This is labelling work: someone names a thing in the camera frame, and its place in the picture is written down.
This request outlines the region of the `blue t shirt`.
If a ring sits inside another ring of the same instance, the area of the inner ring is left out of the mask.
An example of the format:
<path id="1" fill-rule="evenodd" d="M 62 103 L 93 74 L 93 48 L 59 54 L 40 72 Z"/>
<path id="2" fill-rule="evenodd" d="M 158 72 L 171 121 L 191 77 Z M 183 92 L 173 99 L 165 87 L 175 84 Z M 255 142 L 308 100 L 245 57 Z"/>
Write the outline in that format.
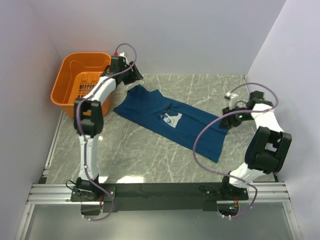
<path id="1" fill-rule="evenodd" d="M 153 131 L 217 163 L 222 153 L 227 129 L 213 124 L 203 129 L 216 115 L 163 96 L 159 90 L 148 91 L 137 85 L 127 91 L 125 100 L 114 109 L 119 116 Z"/>

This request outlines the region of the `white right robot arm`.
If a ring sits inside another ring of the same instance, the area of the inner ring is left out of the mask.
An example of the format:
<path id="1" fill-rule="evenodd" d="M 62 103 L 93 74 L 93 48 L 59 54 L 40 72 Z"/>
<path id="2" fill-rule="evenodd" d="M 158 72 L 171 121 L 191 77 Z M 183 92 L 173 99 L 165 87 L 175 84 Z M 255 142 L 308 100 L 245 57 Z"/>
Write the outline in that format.
<path id="1" fill-rule="evenodd" d="M 221 197 L 230 200 L 244 193 L 246 183 L 281 170 L 292 142 L 292 135 L 280 127 L 272 109 L 274 105 L 264 99 L 263 92 L 250 93 L 247 102 L 240 100 L 239 96 L 232 92 L 226 93 L 225 98 L 229 100 L 229 106 L 222 110 L 224 115 L 243 110 L 254 112 L 227 116 L 222 119 L 220 128 L 230 130 L 244 121 L 254 121 L 256 125 L 256 132 L 246 150 L 244 163 L 228 173 L 237 178 L 225 176 L 219 187 Z"/>

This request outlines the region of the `black base beam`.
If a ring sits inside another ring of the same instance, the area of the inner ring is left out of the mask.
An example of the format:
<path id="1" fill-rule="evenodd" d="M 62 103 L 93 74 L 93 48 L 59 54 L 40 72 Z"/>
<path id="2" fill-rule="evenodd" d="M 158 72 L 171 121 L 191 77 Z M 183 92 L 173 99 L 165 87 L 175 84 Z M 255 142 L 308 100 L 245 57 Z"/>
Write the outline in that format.
<path id="1" fill-rule="evenodd" d="M 97 203 L 103 213 L 118 211 L 203 210 L 216 212 L 219 201 L 245 201 L 244 188 L 229 190 L 220 182 L 190 183 L 102 183 L 111 195 L 95 187 L 92 190 L 74 186 L 70 200 L 92 205 Z"/>

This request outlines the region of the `orange plastic basket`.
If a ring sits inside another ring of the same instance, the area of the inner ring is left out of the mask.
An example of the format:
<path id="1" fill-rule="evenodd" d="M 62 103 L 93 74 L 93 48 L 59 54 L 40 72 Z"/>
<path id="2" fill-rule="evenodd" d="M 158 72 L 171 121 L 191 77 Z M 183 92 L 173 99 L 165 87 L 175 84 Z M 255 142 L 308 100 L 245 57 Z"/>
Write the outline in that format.
<path id="1" fill-rule="evenodd" d="M 74 118 L 74 101 L 83 98 L 98 83 L 111 57 L 104 52 L 75 52 L 63 60 L 53 89 L 51 101 L 70 118 Z"/>

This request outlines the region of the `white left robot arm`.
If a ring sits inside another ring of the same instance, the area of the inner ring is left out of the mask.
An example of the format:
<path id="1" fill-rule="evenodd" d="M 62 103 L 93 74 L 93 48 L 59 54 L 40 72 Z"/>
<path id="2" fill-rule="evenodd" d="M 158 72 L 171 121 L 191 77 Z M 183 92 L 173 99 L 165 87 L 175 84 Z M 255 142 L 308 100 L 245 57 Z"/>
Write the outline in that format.
<path id="1" fill-rule="evenodd" d="M 114 54 L 92 90 L 74 101 L 74 129 L 80 142 L 80 172 L 73 191 L 88 201 L 104 195 L 97 167 L 98 138 L 104 127 L 102 105 L 121 83 L 128 85 L 142 79 L 135 60 L 129 62 L 123 54 Z"/>

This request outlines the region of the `aluminium frame rail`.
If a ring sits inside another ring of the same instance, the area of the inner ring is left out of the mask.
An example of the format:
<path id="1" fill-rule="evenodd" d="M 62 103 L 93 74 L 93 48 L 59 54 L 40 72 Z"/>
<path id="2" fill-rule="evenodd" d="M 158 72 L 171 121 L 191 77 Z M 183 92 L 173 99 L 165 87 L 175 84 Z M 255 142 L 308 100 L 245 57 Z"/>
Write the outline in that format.
<path id="1" fill-rule="evenodd" d="M 254 182 L 257 189 L 248 187 L 248 200 L 241 200 L 241 203 L 287 203 L 290 196 L 284 182 Z M 28 205 L 98 205 L 93 202 L 72 202 L 72 191 L 64 184 L 33 184 L 31 186 L 26 203 Z"/>

